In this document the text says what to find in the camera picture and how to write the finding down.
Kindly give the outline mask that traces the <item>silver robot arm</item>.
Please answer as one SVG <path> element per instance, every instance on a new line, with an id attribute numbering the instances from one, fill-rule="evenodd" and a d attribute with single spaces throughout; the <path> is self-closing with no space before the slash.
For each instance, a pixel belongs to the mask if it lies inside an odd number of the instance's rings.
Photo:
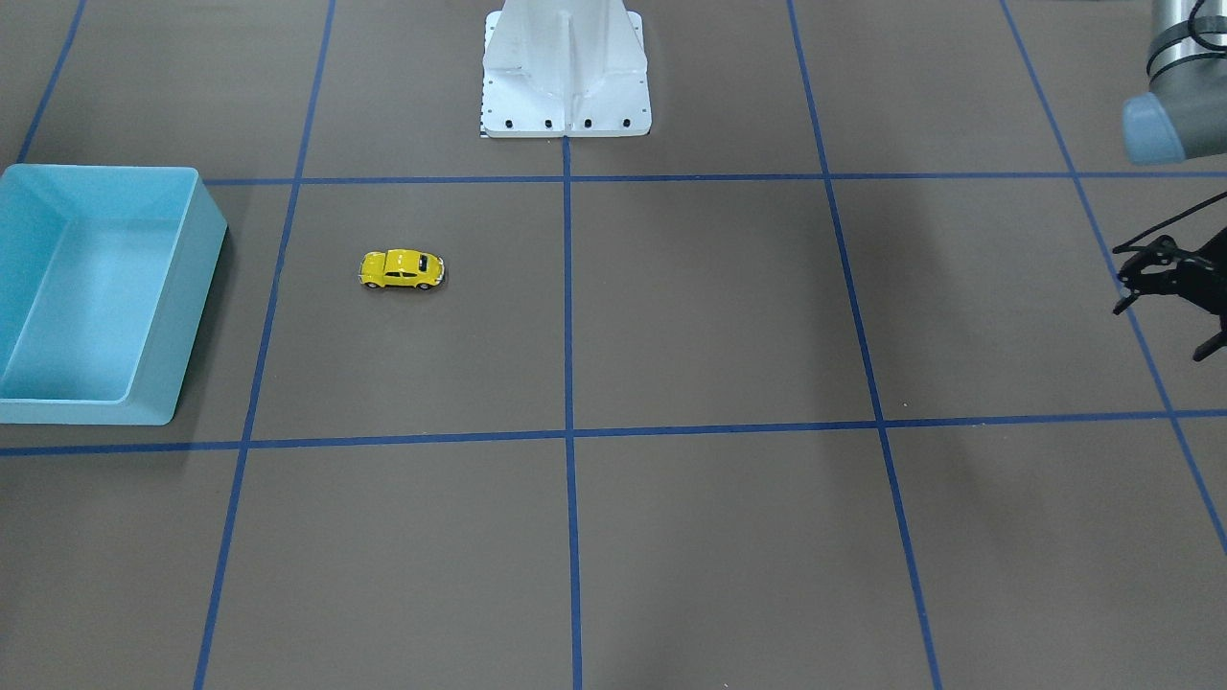
<path id="1" fill-rule="evenodd" d="M 1156 166 L 1225 153 L 1225 2 L 1155 1 L 1151 18 L 1148 90 L 1123 104 L 1126 156 L 1136 166 Z M 1190 250 L 1164 230 L 1222 201 L 1225 194 L 1215 194 L 1112 249 L 1126 257 L 1117 273 L 1123 293 L 1113 314 L 1121 316 L 1144 296 L 1175 296 L 1217 319 L 1214 336 L 1193 350 L 1195 362 L 1225 350 L 1225 231 Z"/>

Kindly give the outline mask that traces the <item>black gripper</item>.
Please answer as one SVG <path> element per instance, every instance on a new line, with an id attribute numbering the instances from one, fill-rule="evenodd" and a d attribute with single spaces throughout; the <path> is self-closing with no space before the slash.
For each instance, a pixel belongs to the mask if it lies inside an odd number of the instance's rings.
<path id="1" fill-rule="evenodd" d="M 1160 235 L 1148 244 L 1123 243 L 1112 253 L 1128 255 L 1117 274 L 1123 292 L 1113 316 L 1121 316 L 1144 296 L 1179 296 L 1218 317 L 1221 328 L 1193 350 L 1191 361 L 1202 362 L 1226 347 L 1226 227 L 1195 252 L 1180 249 L 1169 235 Z"/>

